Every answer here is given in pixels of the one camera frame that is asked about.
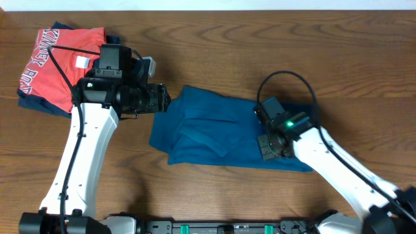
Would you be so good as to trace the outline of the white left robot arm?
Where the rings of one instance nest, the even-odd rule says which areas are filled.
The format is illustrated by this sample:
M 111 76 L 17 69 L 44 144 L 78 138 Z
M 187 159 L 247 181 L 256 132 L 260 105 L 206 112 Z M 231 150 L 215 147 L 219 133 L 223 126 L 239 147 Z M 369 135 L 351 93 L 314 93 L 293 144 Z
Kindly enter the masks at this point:
M 70 133 L 46 197 L 36 213 L 23 213 L 20 233 L 145 233 L 128 213 L 96 220 L 96 191 L 106 150 L 121 115 L 165 112 L 170 96 L 165 84 L 121 79 L 82 78 L 74 90 L 81 103 L 73 108 Z

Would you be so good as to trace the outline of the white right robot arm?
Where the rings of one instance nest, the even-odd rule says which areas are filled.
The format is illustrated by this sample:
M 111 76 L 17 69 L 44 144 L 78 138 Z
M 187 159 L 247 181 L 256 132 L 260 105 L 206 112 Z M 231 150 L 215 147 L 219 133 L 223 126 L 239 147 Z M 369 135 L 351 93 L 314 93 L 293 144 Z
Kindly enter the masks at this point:
M 265 160 L 295 157 L 320 174 L 353 208 L 355 218 L 330 211 L 308 233 L 414 233 L 415 188 L 400 190 L 338 145 L 300 112 L 275 116 L 257 110 L 266 133 L 258 142 Z

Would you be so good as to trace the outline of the teal blue t-shirt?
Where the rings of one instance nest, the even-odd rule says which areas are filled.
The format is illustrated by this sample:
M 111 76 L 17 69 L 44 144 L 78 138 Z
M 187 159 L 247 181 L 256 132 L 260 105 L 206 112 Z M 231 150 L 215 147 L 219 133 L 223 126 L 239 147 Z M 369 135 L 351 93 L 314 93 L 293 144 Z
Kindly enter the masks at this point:
M 166 112 L 155 114 L 149 144 L 169 155 L 168 164 L 310 172 L 297 158 L 263 160 L 257 138 L 265 132 L 255 106 L 253 100 L 186 86 Z

